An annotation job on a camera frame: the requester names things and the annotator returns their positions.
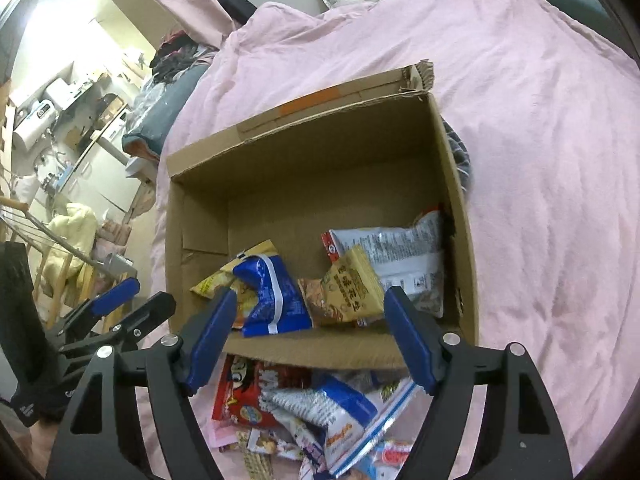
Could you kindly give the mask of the brown chocolate bar packet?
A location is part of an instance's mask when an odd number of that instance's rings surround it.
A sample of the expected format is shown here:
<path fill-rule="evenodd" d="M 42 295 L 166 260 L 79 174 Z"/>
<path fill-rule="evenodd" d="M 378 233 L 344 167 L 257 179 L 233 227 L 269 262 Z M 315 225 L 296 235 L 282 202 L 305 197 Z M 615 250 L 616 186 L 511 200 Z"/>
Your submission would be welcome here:
<path fill-rule="evenodd" d="M 300 462 L 304 453 L 284 428 L 251 429 L 247 449 L 262 455 L 277 456 Z"/>

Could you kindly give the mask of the silver grey snack bag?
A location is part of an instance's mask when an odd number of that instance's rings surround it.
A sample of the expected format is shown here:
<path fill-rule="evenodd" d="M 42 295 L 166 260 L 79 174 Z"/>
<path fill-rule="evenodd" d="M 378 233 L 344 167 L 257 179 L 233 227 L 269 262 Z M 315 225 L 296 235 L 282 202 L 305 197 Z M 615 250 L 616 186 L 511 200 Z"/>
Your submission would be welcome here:
<path fill-rule="evenodd" d="M 437 209 L 422 214 L 408 228 L 329 230 L 321 239 L 332 261 L 360 246 L 384 289 L 399 286 L 416 310 L 435 318 L 444 314 L 444 248 Z"/>

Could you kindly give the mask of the blue white snack bag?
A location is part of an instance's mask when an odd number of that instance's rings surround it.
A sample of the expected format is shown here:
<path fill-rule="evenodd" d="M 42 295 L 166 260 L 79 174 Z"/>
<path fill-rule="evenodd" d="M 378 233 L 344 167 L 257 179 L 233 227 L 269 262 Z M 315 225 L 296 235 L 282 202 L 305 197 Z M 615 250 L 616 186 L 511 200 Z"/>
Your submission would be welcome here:
<path fill-rule="evenodd" d="M 257 295 L 257 304 L 242 327 L 245 338 L 311 329 L 306 304 L 278 254 L 248 256 L 232 273 Z"/>

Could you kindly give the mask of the white red logo bag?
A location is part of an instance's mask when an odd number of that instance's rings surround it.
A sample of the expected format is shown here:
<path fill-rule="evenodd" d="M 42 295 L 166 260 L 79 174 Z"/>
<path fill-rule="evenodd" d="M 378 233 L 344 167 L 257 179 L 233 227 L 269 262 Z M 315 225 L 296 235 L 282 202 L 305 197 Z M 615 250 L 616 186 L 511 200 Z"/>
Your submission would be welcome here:
<path fill-rule="evenodd" d="M 350 466 L 339 479 L 396 479 L 413 448 L 413 441 L 384 438 Z M 299 479 L 334 479 L 326 468 L 323 452 L 316 441 L 305 443 Z"/>

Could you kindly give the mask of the pink bed duvet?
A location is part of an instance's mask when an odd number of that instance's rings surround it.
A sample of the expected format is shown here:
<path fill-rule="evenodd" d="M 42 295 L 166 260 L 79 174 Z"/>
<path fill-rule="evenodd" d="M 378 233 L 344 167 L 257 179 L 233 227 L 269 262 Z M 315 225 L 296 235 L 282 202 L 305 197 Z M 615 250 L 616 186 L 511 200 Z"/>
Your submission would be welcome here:
<path fill-rule="evenodd" d="M 526 345 L 574 471 L 639 378 L 639 70 L 546 0 L 262 4 L 168 133 L 170 155 L 305 94 L 427 58 L 471 157 L 480 339 Z"/>

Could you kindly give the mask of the yellow snack bag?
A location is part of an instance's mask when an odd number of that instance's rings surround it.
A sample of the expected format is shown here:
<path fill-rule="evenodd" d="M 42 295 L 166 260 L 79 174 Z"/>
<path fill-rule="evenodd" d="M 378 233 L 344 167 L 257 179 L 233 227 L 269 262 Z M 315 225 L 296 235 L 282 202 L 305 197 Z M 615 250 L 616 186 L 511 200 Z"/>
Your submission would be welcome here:
<path fill-rule="evenodd" d="M 237 278 L 233 274 L 233 270 L 248 257 L 258 255 L 271 257 L 277 255 L 277 253 L 277 248 L 273 242 L 271 240 L 264 240 L 250 249 L 237 254 L 234 259 L 226 263 L 219 270 L 191 287 L 190 292 L 202 298 L 213 299 L 217 290 L 221 287 L 228 287 L 233 290 L 236 295 L 236 300 L 238 300 L 238 306 L 236 307 L 236 315 L 232 327 L 235 330 L 240 330 L 250 315 L 250 312 L 257 306 L 258 298 L 257 292 Z"/>

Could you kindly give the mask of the pink snack packet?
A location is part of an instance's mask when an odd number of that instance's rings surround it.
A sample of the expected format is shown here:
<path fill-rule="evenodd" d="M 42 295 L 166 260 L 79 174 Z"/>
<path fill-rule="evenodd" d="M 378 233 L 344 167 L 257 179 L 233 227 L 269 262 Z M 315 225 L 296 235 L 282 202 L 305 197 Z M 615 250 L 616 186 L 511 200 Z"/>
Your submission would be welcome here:
<path fill-rule="evenodd" d="M 211 450 L 236 445 L 236 427 L 230 420 L 210 420 L 205 427 L 205 439 Z"/>

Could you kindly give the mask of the white storage bin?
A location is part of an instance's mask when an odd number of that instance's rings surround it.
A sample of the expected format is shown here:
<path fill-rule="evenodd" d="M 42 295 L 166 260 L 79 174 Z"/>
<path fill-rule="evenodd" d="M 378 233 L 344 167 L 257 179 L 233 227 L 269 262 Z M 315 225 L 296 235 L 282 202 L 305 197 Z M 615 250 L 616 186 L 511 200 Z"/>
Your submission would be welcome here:
<path fill-rule="evenodd" d="M 132 156 L 125 166 L 125 174 L 127 178 L 137 178 L 141 182 L 156 183 L 157 179 L 157 163 L 149 160 Z"/>

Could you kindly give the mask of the pile of clothes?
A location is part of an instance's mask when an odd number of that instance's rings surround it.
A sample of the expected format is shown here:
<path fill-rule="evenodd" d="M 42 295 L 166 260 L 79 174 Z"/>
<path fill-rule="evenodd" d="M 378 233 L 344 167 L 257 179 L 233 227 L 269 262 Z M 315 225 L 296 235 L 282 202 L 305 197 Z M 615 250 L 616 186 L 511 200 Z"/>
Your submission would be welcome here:
<path fill-rule="evenodd" d="M 155 52 L 150 63 L 154 84 L 171 84 L 193 66 L 210 64 L 218 49 L 199 44 L 186 32 L 169 35 Z"/>

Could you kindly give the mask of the white blue chip bag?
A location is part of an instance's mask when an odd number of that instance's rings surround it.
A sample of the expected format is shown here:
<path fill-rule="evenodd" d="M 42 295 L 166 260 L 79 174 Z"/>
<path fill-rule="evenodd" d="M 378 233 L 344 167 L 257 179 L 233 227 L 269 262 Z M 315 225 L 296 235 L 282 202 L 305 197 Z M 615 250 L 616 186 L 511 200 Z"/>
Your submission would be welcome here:
<path fill-rule="evenodd" d="M 337 479 L 382 440 L 416 390 L 408 376 L 335 373 L 314 388 L 268 390 L 265 399 L 316 467 L 316 476 Z"/>

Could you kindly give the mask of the yellow garment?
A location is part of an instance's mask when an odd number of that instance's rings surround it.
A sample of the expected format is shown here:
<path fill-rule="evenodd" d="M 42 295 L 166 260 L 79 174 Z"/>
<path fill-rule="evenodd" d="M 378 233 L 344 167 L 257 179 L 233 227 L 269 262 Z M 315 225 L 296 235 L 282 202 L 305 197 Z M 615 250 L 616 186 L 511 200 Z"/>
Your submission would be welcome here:
<path fill-rule="evenodd" d="M 80 203 L 67 203 L 64 214 L 57 214 L 48 224 L 52 233 L 86 257 L 91 254 L 97 228 L 96 214 L 90 207 Z M 42 271 L 42 277 L 48 285 L 53 286 L 58 280 L 65 258 L 69 254 L 60 244 L 55 244 L 50 249 Z"/>

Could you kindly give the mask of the red cartoon snack bag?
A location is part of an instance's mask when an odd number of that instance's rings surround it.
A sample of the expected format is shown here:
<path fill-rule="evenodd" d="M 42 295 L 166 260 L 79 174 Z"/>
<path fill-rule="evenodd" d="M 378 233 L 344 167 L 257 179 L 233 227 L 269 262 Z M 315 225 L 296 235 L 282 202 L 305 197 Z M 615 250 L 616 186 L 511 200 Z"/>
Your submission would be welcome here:
<path fill-rule="evenodd" d="M 266 392 L 305 389 L 311 384 L 310 368 L 262 362 L 228 354 L 218 380 L 212 419 L 252 428 L 276 428 Z"/>

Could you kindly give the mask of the yellow brown snack packet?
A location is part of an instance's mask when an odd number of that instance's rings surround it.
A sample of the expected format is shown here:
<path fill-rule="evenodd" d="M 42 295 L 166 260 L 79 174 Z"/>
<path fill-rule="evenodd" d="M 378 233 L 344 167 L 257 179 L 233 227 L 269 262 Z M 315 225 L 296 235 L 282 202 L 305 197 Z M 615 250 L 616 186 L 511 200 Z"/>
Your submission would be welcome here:
<path fill-rule="evenodd" d="M 384 290 L 367 253 L 355 245 L 323 278 L 300 278 L 297 286 L 314 327 L 359 323 L 384 314 Z"/>

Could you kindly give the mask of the white kitchen appliance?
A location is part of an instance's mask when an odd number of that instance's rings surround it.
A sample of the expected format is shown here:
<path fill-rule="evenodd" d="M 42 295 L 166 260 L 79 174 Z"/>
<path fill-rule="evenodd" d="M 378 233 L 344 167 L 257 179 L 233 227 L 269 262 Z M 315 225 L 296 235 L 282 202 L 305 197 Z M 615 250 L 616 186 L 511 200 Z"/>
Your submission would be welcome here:
<path fill-rule="evenodd" d="M 15 128 L 14 146 L 20 152 L 30 151 L 58 119 L 58 111 L 50 100 L 38 102 L 29 115 Z"/>

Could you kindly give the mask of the brown cardboard box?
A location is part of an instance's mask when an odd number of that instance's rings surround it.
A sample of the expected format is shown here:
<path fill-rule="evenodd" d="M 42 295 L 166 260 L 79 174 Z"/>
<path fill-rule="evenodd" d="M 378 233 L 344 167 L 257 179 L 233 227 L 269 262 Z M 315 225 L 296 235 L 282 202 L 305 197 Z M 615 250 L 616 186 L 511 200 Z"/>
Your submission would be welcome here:
<path fill-rule="evenodd" d="M 264 240 L 293 278 L 318 278 L 330 264 L 327 230 L 404 228 L 434 208 L 444 234 L 440 325 L 477 342 L 469 219 L 433 84 L 432 63 L 420 61 L 314 92 L 170 155 L 170 328 L 205 307 L 197 282 Z"/>

